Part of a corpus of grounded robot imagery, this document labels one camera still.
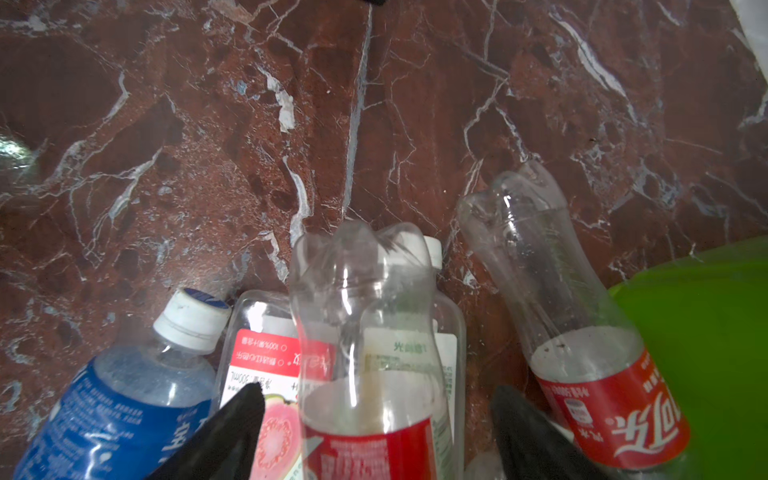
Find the blue label water bottle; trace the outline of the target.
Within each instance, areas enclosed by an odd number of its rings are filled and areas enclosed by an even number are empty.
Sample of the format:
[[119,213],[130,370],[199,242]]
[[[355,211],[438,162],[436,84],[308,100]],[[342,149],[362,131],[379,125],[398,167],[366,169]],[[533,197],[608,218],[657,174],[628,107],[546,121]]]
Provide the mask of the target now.
[[74,377],[15,468],[16,479],[143,479],[205,423],[216,392],[207,360],[230,317],[180,288],[140,340],[116,343]]

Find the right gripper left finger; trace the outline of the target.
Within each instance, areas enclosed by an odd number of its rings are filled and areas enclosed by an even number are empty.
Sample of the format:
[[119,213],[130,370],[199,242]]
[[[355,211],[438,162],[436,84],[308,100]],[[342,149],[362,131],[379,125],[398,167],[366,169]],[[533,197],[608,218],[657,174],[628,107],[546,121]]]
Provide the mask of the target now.
[[247,479],[265,414],[259,383],[245,385],[150,479]]

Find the red label clear bottle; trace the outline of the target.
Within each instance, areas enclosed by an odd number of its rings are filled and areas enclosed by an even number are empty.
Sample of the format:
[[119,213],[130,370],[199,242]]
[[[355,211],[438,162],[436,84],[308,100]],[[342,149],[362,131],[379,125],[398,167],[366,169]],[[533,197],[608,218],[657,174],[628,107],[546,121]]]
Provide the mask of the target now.
[[435,274],[413,224],[347,221],[294,245],[308,479],[451,479],[454,445],[433,331]]

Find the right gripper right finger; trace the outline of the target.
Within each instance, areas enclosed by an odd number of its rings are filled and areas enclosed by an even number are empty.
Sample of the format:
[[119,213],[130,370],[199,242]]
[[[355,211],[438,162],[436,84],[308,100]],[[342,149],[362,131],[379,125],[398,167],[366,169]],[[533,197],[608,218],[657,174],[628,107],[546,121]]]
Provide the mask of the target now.
[[589,480],[609,477],[515,387],[497,386],[490,408],[496,445],[508,479]]

